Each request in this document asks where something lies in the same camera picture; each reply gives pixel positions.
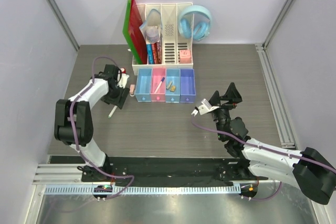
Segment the purple drawer bin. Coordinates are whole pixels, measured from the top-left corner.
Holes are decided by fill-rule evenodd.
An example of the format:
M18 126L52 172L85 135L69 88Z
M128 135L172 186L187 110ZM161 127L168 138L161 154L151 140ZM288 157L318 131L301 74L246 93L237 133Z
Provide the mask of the purple drawer bin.
M195 76L193 69L181 69L180 103L194 103L196 98Z

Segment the pink cube box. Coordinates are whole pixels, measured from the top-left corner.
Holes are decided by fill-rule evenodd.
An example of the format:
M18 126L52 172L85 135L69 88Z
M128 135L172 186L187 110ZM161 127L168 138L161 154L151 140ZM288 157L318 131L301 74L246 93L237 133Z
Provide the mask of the pink cube box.
M180 56L180 63L181 64L188 64L191 63L191 51L188 49L182 49L179 51L179 56Z

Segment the white file organizer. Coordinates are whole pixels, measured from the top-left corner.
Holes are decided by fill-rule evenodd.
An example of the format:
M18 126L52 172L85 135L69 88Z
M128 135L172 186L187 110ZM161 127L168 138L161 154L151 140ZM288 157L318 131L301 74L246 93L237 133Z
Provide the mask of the white file organizer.
M132 69L135 75L139 69L144 68L168 68L168 69L192 69L193 59L189 63L181 63L180 50L192 51L193 39L186 39L178 31L178 16L182 10L188 6L187 3L155 3L155 4L137 4L139 13L143 21L146 20L151 10L156 9L161 13L161 19L154 19L154 22L162 24L162 63L151 65L139 65L135 58L132 59Z

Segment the green white marker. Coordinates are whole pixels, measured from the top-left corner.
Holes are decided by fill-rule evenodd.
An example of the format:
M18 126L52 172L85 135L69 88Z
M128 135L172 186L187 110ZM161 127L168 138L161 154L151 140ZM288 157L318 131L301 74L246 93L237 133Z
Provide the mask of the green white marker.
M117 106L113 107L113 109L111 110L111 112L108 115L108 118L111 118L113 116L113 114L114 114L114 112L116 111L117 108L118 108Z

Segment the pink stapler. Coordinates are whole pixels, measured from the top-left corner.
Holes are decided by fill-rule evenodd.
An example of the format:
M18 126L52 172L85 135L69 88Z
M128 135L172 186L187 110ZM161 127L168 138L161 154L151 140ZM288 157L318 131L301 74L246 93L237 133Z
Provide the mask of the pink stapler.
M134 97L134 96L135 96L135 84L131 84L131 85L130 85L129 95L130 95L131 97Z

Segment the clear zip pouch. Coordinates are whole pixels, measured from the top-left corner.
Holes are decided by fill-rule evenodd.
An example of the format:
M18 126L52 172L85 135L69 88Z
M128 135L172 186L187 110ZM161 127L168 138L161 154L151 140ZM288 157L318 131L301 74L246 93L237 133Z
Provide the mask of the clear zip pouch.
M161 13L157 9L151 9L145 22L139 27L146 42L154 44L161 39Z

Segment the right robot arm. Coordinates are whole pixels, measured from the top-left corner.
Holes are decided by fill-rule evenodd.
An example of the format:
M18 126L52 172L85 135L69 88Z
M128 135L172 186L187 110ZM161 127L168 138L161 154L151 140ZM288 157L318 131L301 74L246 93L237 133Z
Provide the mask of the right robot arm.
M218 140L232 157L243 161L237 166L239 177L276 179L299 188L312 201L327 205L335 192L335 168L314 148L286 150L250 137L242 118L230 116L230 110L241 102L233 82L224 95L215 91L209 100L202 100L214 117Z

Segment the green red folder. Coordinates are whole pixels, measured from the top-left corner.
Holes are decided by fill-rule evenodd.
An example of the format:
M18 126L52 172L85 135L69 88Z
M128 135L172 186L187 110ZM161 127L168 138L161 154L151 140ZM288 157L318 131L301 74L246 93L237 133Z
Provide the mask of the green red folder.
M142 32L140 31L140 26L142 24L143 21L136 1L128 0L122 33L136 63L139 65L147 64L148 59L146 42Z

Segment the pink drawer bin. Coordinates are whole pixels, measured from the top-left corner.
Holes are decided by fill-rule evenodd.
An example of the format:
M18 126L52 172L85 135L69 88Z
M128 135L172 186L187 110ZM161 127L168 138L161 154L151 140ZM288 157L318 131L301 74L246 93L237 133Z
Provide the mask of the pink drawer bin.
M165 102L166 69L154 68L152 70L150 96L152 102Z

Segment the blue white marker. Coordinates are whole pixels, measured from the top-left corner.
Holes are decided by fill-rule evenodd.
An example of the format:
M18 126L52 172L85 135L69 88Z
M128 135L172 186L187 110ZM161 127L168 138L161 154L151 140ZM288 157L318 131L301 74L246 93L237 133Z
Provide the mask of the blue white marker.
M165 77L162 77L161 81L159 82L159 84L157 85L157 87L156 87L156 89L155 89L155 91L154 91L155 94L156 94L156 93L159 91L159 89L161 88L161 85L163 84L164 80L165 80Z

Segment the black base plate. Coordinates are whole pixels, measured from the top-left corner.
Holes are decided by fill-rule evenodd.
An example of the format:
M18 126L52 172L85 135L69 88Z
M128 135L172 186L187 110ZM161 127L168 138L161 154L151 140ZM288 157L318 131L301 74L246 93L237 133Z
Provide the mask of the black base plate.
M114 182L126 186L129 175L134 176L134 187L196 187L228 185L233 181L267 180L252 175L247 163L237 158L155 158L111 157L108 173L120 178L107 177L87 165L78 166L82 182Z

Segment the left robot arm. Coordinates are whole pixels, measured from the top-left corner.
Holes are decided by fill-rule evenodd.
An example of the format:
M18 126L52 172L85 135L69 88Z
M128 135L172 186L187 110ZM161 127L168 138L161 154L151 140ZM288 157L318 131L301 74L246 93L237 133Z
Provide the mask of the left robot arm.
M112 174L107 154L93 139L91 109L98 101L113 106L110 115L122 109L130 92L128 78L124 68L106 65L76 95L56 103L54 137L83 156L85 165L78 169L86 180L105 182Z

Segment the light blue headphones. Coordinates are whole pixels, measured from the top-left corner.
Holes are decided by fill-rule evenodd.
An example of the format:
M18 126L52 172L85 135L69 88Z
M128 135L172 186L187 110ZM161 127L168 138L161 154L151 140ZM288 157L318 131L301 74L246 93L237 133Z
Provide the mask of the light blue headphones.
M207 21L198 20L195 23L195 15L203 16ZM178 33L185 39L201 41L205 39L211 30L212 15L211 12L200 5L191 5L182 9L178 15L177 27Z

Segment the light blue drawer bin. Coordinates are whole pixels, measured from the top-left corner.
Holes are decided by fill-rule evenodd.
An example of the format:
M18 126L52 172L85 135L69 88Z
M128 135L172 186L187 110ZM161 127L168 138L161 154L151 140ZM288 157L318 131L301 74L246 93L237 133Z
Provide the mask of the light blue drawer bin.
M135 97L138 102L151 102L152 69L139 69Z

